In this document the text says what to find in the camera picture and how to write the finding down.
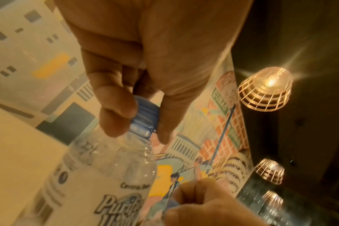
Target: light bulb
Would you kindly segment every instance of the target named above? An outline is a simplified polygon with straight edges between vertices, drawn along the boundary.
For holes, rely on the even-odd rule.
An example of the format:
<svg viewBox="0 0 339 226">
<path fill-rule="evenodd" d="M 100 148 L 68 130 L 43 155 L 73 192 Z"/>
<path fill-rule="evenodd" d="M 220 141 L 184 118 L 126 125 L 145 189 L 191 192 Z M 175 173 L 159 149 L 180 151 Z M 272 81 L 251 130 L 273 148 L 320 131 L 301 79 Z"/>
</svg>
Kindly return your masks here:
<svg viewBox="0 0 339 226">
<path fill-rule="evenodd" d="M 275 76 L 275 77 L 270 77 L 270 78 L 266 81 L 265 86 L 268 87 L 268 88 L 273 87 L 273 86 L 275 85 L 275 83 L 276 83 L 276 80 L 277 80 L 277 76 Z"/>
</svg>

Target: wire lamp shade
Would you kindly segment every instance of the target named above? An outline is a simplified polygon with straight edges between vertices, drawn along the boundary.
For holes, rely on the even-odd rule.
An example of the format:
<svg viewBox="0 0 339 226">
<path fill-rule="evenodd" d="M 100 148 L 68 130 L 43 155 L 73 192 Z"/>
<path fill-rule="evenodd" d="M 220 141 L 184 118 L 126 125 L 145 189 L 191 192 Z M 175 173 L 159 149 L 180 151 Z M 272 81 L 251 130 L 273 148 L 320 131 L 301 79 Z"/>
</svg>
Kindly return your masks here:
<svg viewBox="0 0 339 226">
<path fill-rule="evenodd" d="M 282 203 L 284 202 L 284 200 L 273 191 L 267 191 L 263 195 L 262 199 L 268 204 L 268 206 L 276 209 L 281 209 Z"/>
<path fill-rule="evenodd" d="M 281 67 L 267 67 L 244 80 L 238 88 L 240 101 L 253 110 L 275 111 L 289 100 L 291 73 Z"/>
<path fill-rule="evenodd" d="M 282 183 L 284 171 L 285 169 L 282 165 L 270 159 L 263 159 L 255 166 L 255 172 L 259 176 L 276 185 Z"/>
</svg>

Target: blue bottle cap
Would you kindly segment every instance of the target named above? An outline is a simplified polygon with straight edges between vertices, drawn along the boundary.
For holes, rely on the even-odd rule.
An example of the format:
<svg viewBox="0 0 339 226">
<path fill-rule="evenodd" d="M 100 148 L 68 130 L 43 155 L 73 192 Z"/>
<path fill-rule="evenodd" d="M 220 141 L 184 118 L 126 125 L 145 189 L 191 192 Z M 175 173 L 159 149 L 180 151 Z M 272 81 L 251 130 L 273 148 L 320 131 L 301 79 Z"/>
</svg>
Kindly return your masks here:
<svg viewBox="0 0 339 226">
<path fill-rule="evenodd" d="M 152 132 L 156 132 L 159 117 L 159 107 L 149 100 L 135 96 L 139 106 L 137 115 L 132 119 L 130 131 L 144 137 L 149 138 Z"/>
</svg>

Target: barcode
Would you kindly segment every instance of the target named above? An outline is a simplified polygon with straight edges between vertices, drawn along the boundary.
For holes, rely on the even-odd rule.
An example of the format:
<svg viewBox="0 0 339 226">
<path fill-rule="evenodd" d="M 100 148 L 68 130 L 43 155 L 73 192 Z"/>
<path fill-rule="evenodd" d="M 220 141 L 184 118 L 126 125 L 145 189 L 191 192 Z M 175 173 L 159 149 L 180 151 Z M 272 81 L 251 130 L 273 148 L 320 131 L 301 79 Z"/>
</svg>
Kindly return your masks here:
<svg viewBox="0 0 339 226">
<path fill-rule="evenodd" d="M 35 197 L 33 213 L 38 217 L 42 224 L 45 224 L 53 213 L 53 208 L 47 204 L 47 201 L 44 199 L 40 191 Z"/>
</svg>

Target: water bottle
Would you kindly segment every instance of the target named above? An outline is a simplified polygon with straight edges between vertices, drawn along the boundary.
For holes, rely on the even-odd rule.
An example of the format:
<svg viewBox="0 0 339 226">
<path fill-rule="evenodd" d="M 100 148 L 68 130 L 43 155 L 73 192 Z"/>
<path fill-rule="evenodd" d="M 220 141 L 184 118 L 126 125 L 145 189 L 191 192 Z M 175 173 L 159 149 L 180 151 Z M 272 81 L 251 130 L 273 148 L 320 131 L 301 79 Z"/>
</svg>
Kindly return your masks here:
<svg viewBox="0 0 339 226">
<path fill-rule="evenodd" d="M 135 97 L 130 130 L 114 139 L 98 129 L 69 146 L 14 226 L 132 226 L 156 178 L 150 136 L 159 108 Z"/>
</svg>

